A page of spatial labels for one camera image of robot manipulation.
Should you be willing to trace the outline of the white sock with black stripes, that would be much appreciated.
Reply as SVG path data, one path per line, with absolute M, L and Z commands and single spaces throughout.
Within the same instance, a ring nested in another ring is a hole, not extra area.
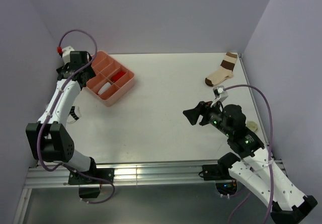
M 106 82 L 98 91 L 98 95 L 103 94 L 112 84 L 109 82 Z

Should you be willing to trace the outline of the beige reindeer sock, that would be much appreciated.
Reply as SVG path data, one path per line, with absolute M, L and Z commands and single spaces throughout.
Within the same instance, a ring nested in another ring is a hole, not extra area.
M 111 81 L 112 82 L 117 82 L 120 78 L 122 78 L 124 75 L 126 74 L 125 71 L 118 71 L 117 73 L 115 73 L 113 76 L 111 76 Z

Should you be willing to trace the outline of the black white striped ankle sock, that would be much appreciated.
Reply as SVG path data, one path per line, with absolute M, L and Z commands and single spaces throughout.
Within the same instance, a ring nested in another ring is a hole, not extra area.
M 80 108 L 77 106 L 72 106 L 67 118 L 67 124 L 73 124 L 82 117 Z

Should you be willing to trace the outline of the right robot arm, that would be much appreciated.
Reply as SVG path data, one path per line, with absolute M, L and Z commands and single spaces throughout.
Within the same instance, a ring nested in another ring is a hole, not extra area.
M 183 111 L 191 125 L 211 124 L 227 137 L 231 152 L 216 165 L 204 165 L 204 180 L 232 178 L 241 182 L 269 209 L 274 223 L 300 223 L 317 206 L 312 195 L 300 191 L 269 160 L 269 152 L 259 137 L 246 126 L 246 116 L 239 105 L 199 102 Z

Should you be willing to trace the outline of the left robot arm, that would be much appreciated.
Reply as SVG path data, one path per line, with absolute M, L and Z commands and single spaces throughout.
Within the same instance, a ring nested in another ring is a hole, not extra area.
M 36 123 L 26 126 L 26 135 L 33 158 L 40 163 L 66 164 L 80 172 L 86 183 L 97 180 L 94 160 L 75 150 L 74 142 L 66 130 L 67 119 L 77 96 L 87 81 L 96 74 L 86 51 L 71 51 L 69 62 L 58 68 L 56 89 L 45 112 Z

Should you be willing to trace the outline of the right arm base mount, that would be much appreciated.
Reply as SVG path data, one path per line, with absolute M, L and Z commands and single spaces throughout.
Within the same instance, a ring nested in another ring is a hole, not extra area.
M 242 190 L 238 187 L 237 180 L 231 177 L 221 164 L 202 165 L 198 176 L 204 181 L 214 181 L 215 189 L 221 198 L 237 197 Z

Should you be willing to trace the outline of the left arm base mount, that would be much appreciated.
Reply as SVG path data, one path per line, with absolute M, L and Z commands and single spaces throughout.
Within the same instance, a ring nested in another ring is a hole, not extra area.
M 70 171 L 68 185 L 78 186 L 78 195 L 82 201 L 90 204 L 103 203 L 110 200 L 115 194 L 114 174 L 114 168 L 98 168 L 94 176 Z M 104 184 L 110 185 L 112 192 L 106 199 L 98 200 Z

